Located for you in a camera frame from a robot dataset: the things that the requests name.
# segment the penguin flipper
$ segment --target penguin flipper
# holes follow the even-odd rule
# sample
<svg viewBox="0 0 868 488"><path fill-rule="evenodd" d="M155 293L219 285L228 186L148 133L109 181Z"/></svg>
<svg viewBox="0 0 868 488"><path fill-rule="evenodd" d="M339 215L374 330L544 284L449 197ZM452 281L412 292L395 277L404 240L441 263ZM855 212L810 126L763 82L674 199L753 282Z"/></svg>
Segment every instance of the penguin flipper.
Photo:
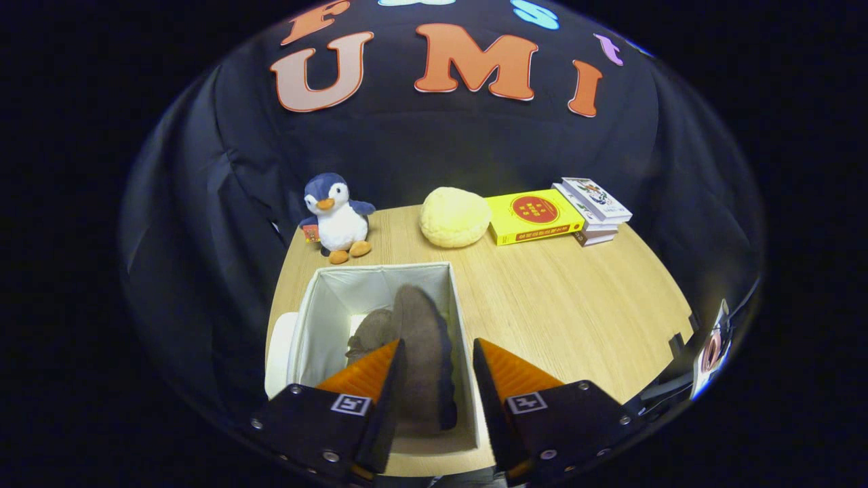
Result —
<svg viewBox="0 0 868 488"><path fill-rule="evenodd" d="M299 224L299 228L302 228L304 226L315 226L318 223L319 223L319 220L317 220L317 216L311 215L310 217L307 217L306 219L301 221L301 223Z"/></svg>
<svg viewBox="0 0 868 488"><path fill-rule="evenodd" d="M367 201L355 201L350 200L350 207L352 211L359 215L370 215L373 214L377 209Z"/></svg>

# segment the wooden table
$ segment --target wooden table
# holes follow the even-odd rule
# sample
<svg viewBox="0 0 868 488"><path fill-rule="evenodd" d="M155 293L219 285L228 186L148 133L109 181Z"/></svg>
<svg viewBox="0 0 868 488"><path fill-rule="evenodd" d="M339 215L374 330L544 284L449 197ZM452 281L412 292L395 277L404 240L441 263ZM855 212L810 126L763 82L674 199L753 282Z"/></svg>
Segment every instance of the wooden table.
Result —
<svg viewBox="0 0 868 488"><path fill-rule="evenodd" d="M672 360L668 341L675 334L685 342L693 334L681 290L627 224L614 241L591 247L580 247L570 234L497 247L486 234L471 246L443 249L419 230L420 208L371 215L371 252L340 266L450 261L468 351L482 337L564 383L589 379L623 403ZM328 266L297 229L274 291L268 342L280 315L299 310L313 272ZM482 407L476 407L482 427ZM392 455L385 474L435 476L494 465L484 430L482 438L480 449L461 456Z"/></svg>

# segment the penguin beak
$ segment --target penguin beak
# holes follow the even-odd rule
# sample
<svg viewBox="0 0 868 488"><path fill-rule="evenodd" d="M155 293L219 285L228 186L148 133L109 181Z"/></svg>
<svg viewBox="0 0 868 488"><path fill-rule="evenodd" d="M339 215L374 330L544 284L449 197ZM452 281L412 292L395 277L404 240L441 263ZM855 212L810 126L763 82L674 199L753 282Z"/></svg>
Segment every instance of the penguin beak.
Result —
<svg viewBox="0 0 868 488"><path fill-rule="evenodd" d="M326 198L325 200L320 200L317 202L317 208L320 210L328 210L329 208L334 207L334 199Z"/></svg>

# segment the stack of books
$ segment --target stack of books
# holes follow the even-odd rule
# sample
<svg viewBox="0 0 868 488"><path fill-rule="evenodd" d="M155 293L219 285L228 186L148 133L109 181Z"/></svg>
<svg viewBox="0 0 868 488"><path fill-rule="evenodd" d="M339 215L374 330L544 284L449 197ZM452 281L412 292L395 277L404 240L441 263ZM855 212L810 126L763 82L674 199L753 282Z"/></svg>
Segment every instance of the stack of books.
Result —
<svg viewBox="0 0 868 488"><path fill-rule="evenodd" d="M573 208L584 218L581 230L573 235L582 247L611 241L618 234L618 226L633 216L612 195L588 178L562 178L554 183Z"/></svg>

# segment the small red tag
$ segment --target small red tag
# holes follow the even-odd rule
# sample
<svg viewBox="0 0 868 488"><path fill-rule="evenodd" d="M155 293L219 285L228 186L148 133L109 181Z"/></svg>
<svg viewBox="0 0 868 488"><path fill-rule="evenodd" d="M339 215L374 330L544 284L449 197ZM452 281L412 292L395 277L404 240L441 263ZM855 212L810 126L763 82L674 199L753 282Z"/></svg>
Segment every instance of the small red tag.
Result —
<svg viewBox="0 0 868 488"><path fill-rule="evenodd" d="M301 230L305 233L308 242L319 242L319 226L304 226Z"/></svg>

